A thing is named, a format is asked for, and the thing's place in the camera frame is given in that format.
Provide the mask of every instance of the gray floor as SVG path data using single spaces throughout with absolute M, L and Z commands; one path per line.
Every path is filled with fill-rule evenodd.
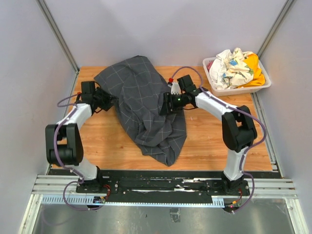
M 77 212 L 65 205 L 45 205 L 44 216 L 57 227 L 42 226 L 35 234 L 293 234 L 283 199 L 255 199 L 235 215 L 221 208 L 181 208 L 180 222 L 173 222 L 170 207 L 104 206 L 96 212 Z

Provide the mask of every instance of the wooden surface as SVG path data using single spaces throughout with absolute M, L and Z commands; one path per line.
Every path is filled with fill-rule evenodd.
M 93 78 L 105 67 L 82 67 L 74 92 L 80 91 L 82 81 Z M 168 80 L 178 67 L 156 67 Z M 202 67 L 195 67 L 204 78 L 203 87 L 210 85 Z M 199 77 L 190 69 L 182 69 L 175 78 L 190 74 L 198 86 Z M 255 115 L 249 94 L 221 97 L 224 101 L 241 106 L 246 105 Z M 150 169 L 150 170 L 223 170 L 226 165 L 227 148 L 222 140 L 221 122 L 208 112 L 195 109 L 185 111 L 187 139 L 176 163 L 167 167 L 150 156 L 143 156 L 121 127 L 114 107 L 108 112 L 94 114 L 80 130 L 84 156 L 101 169 Z M 258 139 L 262 132 L 256 123 Z M 270 171 L 271 164 L 264 143 L 253 148 L 246 160 L 245 170 Z

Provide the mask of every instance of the blue print on cloth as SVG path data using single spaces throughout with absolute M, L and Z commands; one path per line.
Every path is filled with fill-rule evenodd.
M 236 65 L 238 65 L 238 63 L 237 63 L 235 60 L 232 59 L 232 60 L 230 61 L 230 65 L 236 66 Z

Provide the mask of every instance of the cream colored garment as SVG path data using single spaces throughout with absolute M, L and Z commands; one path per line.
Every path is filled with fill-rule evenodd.
M 252 52 L 242 52 L 240 48 L 235 48 L 233 53 L 225 50 L 216 56 L 209 70 L 216 89 L 233 89 L 253 80 L 254 72 L 244 62 L 250 54 Z

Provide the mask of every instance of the plaid fabric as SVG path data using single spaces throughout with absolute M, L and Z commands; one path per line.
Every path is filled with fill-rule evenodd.
M 151 62 L 136 56 L 107 67 L 94 79 L 118 98 L 114 106 L 119 121 L 143 155 L 174 164 L 186 139 L 185 117 L 183 112 L 159 115 L 163 93 L 170 88 Z

